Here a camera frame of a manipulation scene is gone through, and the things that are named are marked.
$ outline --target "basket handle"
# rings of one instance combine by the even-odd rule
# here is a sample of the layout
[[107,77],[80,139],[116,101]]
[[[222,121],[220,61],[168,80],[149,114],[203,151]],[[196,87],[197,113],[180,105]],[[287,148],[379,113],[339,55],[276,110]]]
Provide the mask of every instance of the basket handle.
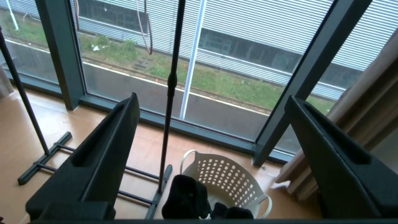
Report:
[[196,152],[196,150],[189,150],[189,151],[186,152],[186,153],[184,154],[184,156],[182,157],[181,166],[180,166],[180,174],[182,174],[182,166],[184,165],[185,159],[188,157],[189,154],[191,154],[191,153],[193,153],[193,152]]
[[271,212],[271,209],[272,209],[272,199],[271,199],[271,197],[266,194],[265,199],[266,198],[268,198],[268,207],[267,207],[266,212],[262,215],[262,217],[260,217],[260,219],[266,218],[269,215],[269,213]]

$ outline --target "corrugated metal wall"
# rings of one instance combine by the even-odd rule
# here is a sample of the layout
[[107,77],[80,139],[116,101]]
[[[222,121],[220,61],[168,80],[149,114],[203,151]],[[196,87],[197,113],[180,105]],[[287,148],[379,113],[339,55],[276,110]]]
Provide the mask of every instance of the corrugated metal wall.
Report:
[[[110,4],[136,9],[133,0],[101,0]],[[34,0],[10,0],[13,10],[38,16]],[[318,29],[331,0],[208,0],[203,28],[241,37],[262,44],[303,54]],[[149,0],[154,48],[172,53],[176,0]],[[0,6],[6,7],[5,0]],[[195,34],[200,0],[188,0],[183,23],[180,55],[189,58]],[[81,18],[80,27],[119,40],[133,39],[143,45],[141,34],[101,22]],[[398,1],[374,0],[351,35],[336,55],[333,63],[365,70],[377,57],[388,38],[398,27]],[[291,74],[255,65],[206,50],[199,50],[197,60],[233,72],[286,85]],[[345,89],[318,83],[313,94],[337,100]]]

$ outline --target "black metal pole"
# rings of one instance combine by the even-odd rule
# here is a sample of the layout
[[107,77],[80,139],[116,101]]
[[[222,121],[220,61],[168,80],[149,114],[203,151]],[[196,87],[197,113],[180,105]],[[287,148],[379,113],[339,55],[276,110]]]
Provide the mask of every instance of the black metal pole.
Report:
[[175,25],[172,69],[171,69],[169,78],[167,79],[167,106],[166,106],[166,117],[165,117],[165,124],[164,124],[162,160],[160,162],[159,187],[157,189],[157,191],[159,193],[162,192],[164,165],[166,162],[166,154],[167,154],[167,142],[169,140],[170,121],[172,118],[173,98],[174,98],[174,93],[175,93],[175,87],[177,86],[177,64],[178,64],[178,54],[180,51],[184,9],[185,9],[185,0],[179,0],[178,12],[177,12],[177,22]]
[[14,62],[12,62],[12,58],[10,55],[10,52],[7,49],[6,46],[6,40],[4,39],[4,36],[1,31],[0,27],[0,49],[2,51],[2,54],[4,56],[4,59],[6,60],[6,63],[8,65],[8,69],[11,72],[12,78],[14,79],[14,83],[17,86],[18,92],[21,95],[22,101],[24,102],[24,105],[26,107],[27,113],[29,114],[30,120],[32,121],[33,127],[35,128],[37,137],[39,137],[40,143],[43,147],[44,153],[46,156],[50,155],[50,151],[44,141],[44,137],[42,134],[42,131],[40,130],[40,126],[37,123],[35,114],[33,113],[32,107],[29,103],[29,99],[27,98],[26,92],[24,87],[22,86],[21,80],[19,79],[19,75],[17,72],[17,69],[15,68]]

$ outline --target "wooden floor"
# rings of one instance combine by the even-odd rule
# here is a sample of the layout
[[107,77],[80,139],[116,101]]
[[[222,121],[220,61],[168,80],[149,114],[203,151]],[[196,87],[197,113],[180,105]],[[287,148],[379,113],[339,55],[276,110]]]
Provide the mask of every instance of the wooden floor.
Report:
[[[105,117],[104,113],[84,107],[68,111],[62,101],[31,91],[28,91],[28,96],[48,146],[66,131],[70,131],[73,138],[67,145],[77,147]],[[158,175],[161,146],[162,130],[139,124],[127,165]],[[286,193],[284,184],[273,183],[280,166],[265,164],[260,169],[255,169],[250,157],[176,134],[170,135],[167,151],[167,164],[172,164],[174,168],[172,177],[178,174],[184,153],[191,149],[221,154],[249,170],[274,201],[269,218],[320,218],[319,209],[314,203],[298,203]],[[18,92],[0,100],[0,217],[4,217],[5,223],[29,221],[25,203],[50,175],[39,172],[23,186],[18,186],[17,178],[42,154],[39,140]],[[59,152],[47,164],[59,167],[67,157],[67,153]],[[189,164],[192,160],[190,158],[186,162]],[[167,185],[155,218],[162,218],[161,208],[167,199],[169,187],[170,184]],[[121,184],[121,190],[151,200],[156,188],[157,184],[130,174],[124,175]],[[144,218],[147,212],[146,207],[122,198],[117,199],[115,209],[116,218]],[[263,205],[260,214],[265,209],[266,206]]]

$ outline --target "perforated basket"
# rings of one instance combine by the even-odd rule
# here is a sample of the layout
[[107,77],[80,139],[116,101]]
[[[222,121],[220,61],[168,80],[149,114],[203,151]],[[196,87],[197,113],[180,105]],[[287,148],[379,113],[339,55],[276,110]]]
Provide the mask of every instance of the perforated basket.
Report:
[[[195,160],[182,172],[185,159],[193,152]],[[268,198],[268,208],[261,218],[271,212],[271,198],[261,190],[255,178],[245,168],[227,157],[188,151],[182,158],[180,173],[206,186],[212,209],[216,202],[220,202],[227,207],[249,209],[256,218],[260,203]]]

